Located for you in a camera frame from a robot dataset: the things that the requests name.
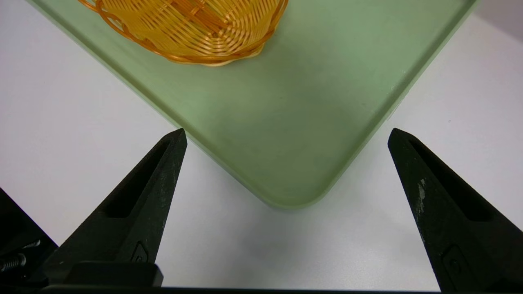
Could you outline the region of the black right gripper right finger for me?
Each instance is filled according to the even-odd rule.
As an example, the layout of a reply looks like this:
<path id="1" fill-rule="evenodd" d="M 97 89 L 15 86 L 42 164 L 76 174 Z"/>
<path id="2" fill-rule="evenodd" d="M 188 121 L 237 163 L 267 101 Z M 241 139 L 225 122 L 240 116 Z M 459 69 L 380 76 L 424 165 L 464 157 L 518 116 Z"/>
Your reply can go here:
<path id="1" fill-rule="evenodd" d="M 440 290 L 521 294 L 521 229 L 412 134 L 387 147 Z"/>

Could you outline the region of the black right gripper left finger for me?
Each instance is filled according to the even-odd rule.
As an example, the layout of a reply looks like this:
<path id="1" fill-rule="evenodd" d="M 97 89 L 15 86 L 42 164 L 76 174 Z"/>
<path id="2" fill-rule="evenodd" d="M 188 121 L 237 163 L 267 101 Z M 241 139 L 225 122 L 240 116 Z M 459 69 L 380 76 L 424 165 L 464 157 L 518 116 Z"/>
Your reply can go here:
<path id="1" fill-rule="evenodd" d="M 184 129 L 163 136 L 47 259 L 50 282 L 81 262 L 154 263 L 186 149 Z"/>

